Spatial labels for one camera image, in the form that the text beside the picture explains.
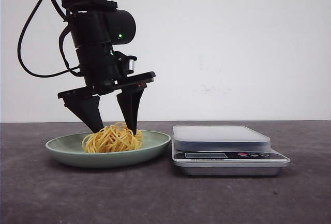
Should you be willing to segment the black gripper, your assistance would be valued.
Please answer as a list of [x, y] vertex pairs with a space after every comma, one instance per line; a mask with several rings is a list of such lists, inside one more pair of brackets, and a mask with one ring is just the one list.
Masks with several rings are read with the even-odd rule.
[[146, 84], [153, 82], [153, 71], [123, 77], [118, 69], [114, 51], [110, 46], [81, 46], [77, 49], [79, 69], [86, 87], [58, 93], [67, 107], [92, 132], [99, 132], [103, 122], [99, 112], [99, 96], [121, 89], [117, 101], [127, 128], [137, 133], [137, 119], [140, 99]]

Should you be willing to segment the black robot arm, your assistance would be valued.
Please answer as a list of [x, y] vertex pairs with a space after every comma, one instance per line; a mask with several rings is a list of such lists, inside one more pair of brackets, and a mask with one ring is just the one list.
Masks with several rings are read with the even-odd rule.
[[72, 35], [86, 86], [60, 92], [58, 97], [91, 131], [98, 132], [103, 127], [98, 109], [100, 96], [120, 90], [117, 101], [125, 122], [136, 131], [140, 99], [155, 73], [134, 74], [136, 57], [113, 49], [134, 38], [133, 16], [108, 0], [62, 0], [62, 6], [67, 27], [59, 41]]

